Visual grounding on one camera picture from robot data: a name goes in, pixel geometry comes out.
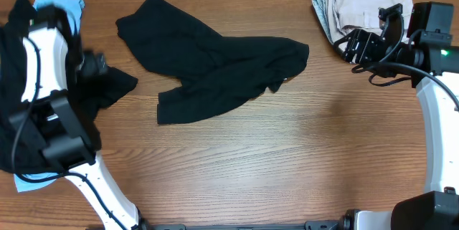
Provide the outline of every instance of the robotic arm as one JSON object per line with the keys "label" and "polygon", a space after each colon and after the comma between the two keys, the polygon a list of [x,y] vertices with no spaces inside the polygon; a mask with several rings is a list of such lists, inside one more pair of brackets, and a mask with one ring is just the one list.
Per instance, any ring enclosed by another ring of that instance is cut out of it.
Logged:
{"label": "robotic arm", "polygon": [[[52,171],[60,173],[58,177],[67,178],[81,190],[105,229],[454,229],[459,227],[456,225],[459,220],[459,196],[456,195],[459,189],[459,130],[456,130],[459,47],[450,46],[453,7],[438,3],[415,4],[408,44],[401,43],[404,33],[401,13],[399,4],[381,9],[380,19],[384,22],[381,36],[356,29],[334,46],[345,61],[359,64],[353,72],[373,72],[370,82],[375,76],[402,74],[409,76],[404,80],[411,80],[417,90],[427,137],[425,194],[397,204],[393,211],[349,210],[339,221],[307,221],[303,225],[150,226],[105,167],[94,123],[68,96],[76,81],[103,75],[105,60],[103,56],[81,51],[79,37],[75,39],[69,33],[65,13],[52,6],[38,11],[39,19],[24,38],[27,83],[22,101],[25,106],[12,115],[10,121],[20,140],[32,152]],[[342,52],[338,46],[344,42],[348,44]],[[52,132],[47,130],[49,125],[54,126]]]}

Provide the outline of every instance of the stack of folded cloth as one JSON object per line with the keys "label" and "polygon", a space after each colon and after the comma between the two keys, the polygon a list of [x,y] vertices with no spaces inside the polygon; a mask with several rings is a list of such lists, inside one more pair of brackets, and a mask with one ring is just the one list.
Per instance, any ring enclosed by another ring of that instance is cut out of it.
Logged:
{"label": "stack of folded cloth", "polygon": [[330,41],[345,37],[354,29],[364,29],[380,35],[379,8],[389,8],[395,4],[403,5],[404,29],[408,29],[413,7],[412,0],[312,0],[325,34]]}

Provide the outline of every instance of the black garment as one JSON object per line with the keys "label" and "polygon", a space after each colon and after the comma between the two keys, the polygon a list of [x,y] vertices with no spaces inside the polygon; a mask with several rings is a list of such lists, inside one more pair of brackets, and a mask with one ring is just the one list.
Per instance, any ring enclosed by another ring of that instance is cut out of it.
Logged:
{"label": "black garment", "polygon": [[[27,74],[27,56],[21,35],[27,35],[29,20],[37,12],[29,0],[16,0],[9,14],[8,23],[0,27],[0,169],[11,172],[11,148],[15,131],[9,123],[24,92]],[[116,68],[89,83],[68,84],[69,98],[77,101],[82,111],[94,120],[100,108],[114,104],[137,85],[137,79]],[[36,154],[31,154],[20,143],[16,152],[16,166],[21,173],[44,173],[52,171],[41,164]]]}
{"label": "black garment", "polygon": [[306,67],[309,48],[276,37],[222,37],[164,0],[119,19],[118,36],[150,72],[182,87],[159,94],[158,123],[192,123],[228,112]]}

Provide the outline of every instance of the blue cloth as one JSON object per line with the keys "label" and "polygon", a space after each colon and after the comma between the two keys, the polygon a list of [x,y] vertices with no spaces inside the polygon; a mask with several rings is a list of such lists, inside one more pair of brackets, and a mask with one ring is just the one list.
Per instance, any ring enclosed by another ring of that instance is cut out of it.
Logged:
{"label": "blue cloth", "polygon": [[[75,32],[80,32],[82,10],[85,8],[85,2],[83,0],[35,0],[34,8],[38,9],[39,7],[47,6],[50,4],[54,4],[56,7],[64,9],[65,12],[67,12],[67,19],[69,21],[72,34],[75,34]],[[24,176],[30,179],[38,180],[55,175],[56,173],[38,173]],[[48,186],[54,181],[55,180],[47,181],[44,183],[27,183],[26,181],[19,179],[19,177],[16,175],[14,176],[14,182],[18,192],[37,190]]]}
{"label": "blue cloth", "polygon": [[325,7],[325,0],[313,0],[313,7],[316,10],[318,20],[320,21],[322,28],[325,31],[325,35],[327,36],[330,43],[333,44],[333,41],[331,41],[330,28],[328,27],[328,17],[327,9]]}
{"label": "blue cloth", "polygon": [[34,8],[43,7],[46,5],[54,4],[56,7],[64,9],[67,12],[67,19],[69,20],[72,34],[80,32],[80,20],[85,2],[83,0],[35,0]]}

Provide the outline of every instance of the wooden table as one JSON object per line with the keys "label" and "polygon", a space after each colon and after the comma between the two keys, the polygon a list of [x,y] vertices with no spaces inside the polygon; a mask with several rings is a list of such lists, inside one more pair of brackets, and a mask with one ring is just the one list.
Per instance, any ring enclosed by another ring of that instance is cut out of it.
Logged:
{"label": "wooden table", "polygon": [[[3,23],[14,1],[0,0]],[[325,38],[311,0],[167,0],[225,36],[289,37],[311,48],[305,72],[279,92],[215,118],[167,126],[156,124],[157,96],[178,80],[145,71],[117,36],[116,19],[143,1],[85,0],[82,38],[110,66],[139,79],[96,124],[114,179],[152,224],[337,219],[347,209],[391,210],[422,193],[425,134],[415,90],[409,82],[374,87],[368,74],[353,75]],[[459,38],[459,12],[452,34]],[[18,194],[13,177],[0,173],[0,229],[100,224],[70,182]]]}

